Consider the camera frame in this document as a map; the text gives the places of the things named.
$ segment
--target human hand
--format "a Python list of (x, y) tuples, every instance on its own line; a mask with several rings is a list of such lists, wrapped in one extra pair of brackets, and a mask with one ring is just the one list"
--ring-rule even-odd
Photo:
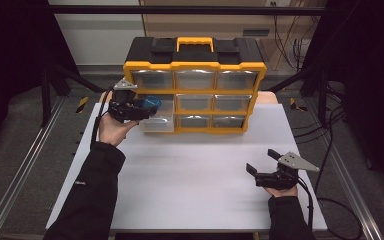
[(117, 147), (126, 138), (127, 132), (138, 124), (139, 121), (121, 123), (110, 114), (105, 114), (99, 123), (99, 141)]
[(277, 190), (274, 188), (264, 188), (268, 193), (273, 195), (275, 198), (278, 197), (297, 197), (298, 188), (297, 185), (293, 186), (291, 189)]

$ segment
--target black jacket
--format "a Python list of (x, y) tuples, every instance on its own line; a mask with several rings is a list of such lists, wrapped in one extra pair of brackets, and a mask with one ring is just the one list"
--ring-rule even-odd
[[(125, 159), (114, 146), (95, 143), (44, 240), (107, 240), (117, 201), (117, 176)], [(269, 210), (271, 240), (315, 239), (304, 221), (298, 198), (272, 197)]]

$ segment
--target yellow storage organizer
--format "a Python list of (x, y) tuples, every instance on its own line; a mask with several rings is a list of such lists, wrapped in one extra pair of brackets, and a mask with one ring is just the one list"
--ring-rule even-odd
[(266, 73), (254, 39), (133, 40), (123, 70), (138, 95), (162, 106), (141, 121), (145, 132), (244, 133)]

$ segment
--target white table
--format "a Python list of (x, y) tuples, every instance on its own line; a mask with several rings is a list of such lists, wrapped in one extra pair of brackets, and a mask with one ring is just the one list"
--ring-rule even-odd
[[(46, 228), (57, 218), (89, 152), (96, 104)], [(111, 230), (116, 232), (254, 232), (270, 228), (270, 195), (245, 171), (276, 171), (269, 148), (299, 154), (280, 104), (257, 104), (244, 134), (150, 134), (133, 128), (118, 147), (127, 159)], [(314, 199), (314, 230), (326, 222), (305, 171), (301, 178)], [(308, 198), (299, 189), (307, 219)]]

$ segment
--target floor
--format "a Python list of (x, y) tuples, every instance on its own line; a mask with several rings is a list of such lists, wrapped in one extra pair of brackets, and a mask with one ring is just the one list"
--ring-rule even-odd
[[(101, 77), (97, 81), (100, 86), (107, 87), (114, 84), (117, 76)], [(267, 76), (263, 80), (261, 89), (278, 83), (287, 76)], [(343, 91), (340, 84), (331, 83), (337, 91)], [(40, 153), (34, 160), (34, 164), (28, 166), (18, 191), (10, 196), (10, 204), (7, 208), (0, 205), (0, 239), (41, 239), (45, 232), (45, 225), (52, 210), (67, 171), (70, 167), (74, 153), (77, 150), (84, 127), (88, 121), (94, 102), (97, 102), (100, 94), (71, 84), (73, 90), (69, 97), (52, 97), (53, 103), (62, 101), (61, 111), (55, 119), (53, 127), (47, 133), (46, 142), (39, 146)], [(290, 126), (296, 137), (300, 155), (317, 166), (322, 165), (326, 155), (326, 144), (323, 142), (328, 134), (321, 136), (325, 130), (317, 130), (306, 135), (307, 132), (316, 129), (316, 120), (312, 113), (312, 106), (317, 96), (302, 98), (299, 94), (300, 83), (290, 85), (286, 89), (276, 93), (279, 103), (284, 106)], [(81, 113), (76, 113), (80, 100), (88, 97), (88, 101)], [(291, 107), (291, 98), (295, 105)], [(333, 109), (340, 106), (338, 99), (328, 98), (329, 115)], [(12, 99), (9, 114), (0, 131), (0, 201), (5, 195), (14, 176), (29, 153), (29, 149), (40, 131), (41, 123), (41, 99), (40, 88), (32, 89)], [(355, 139), (350, 126), (346, 122), (346, 116), (339, 113), (338, 121), (333, 124), (334, 150), (340, 156), (347, 171), (355, 183), (358, 193), (361, 194), (363, 203), (367, 206), (370, 216), (375, 222), (375, 227), (384, 239), (384, 176), (381, 172), (369, 170), (365, 162), (364, 153)], [(347, 184), (341, 179), (341, 173), (337, 172), (334, 155), (328, 155), (325, 169), (318, 186), (318, 197), (334, 199), (349, 208), (353, 208), (352, 196), (349, 195)], [(313, 187), (317, 181), (317, 174), (309, 173)], [(331, 202), (320, 202), (322, 212), (326, 218), (329, 229), (347, 238), (358, 235), (359, 229), (353, 215), (342, 207)], [(329, 232), (315, 233), (318, 239), (338, 239)], [(266, 233), (260, 234), (260, 239), (267, 239)]]

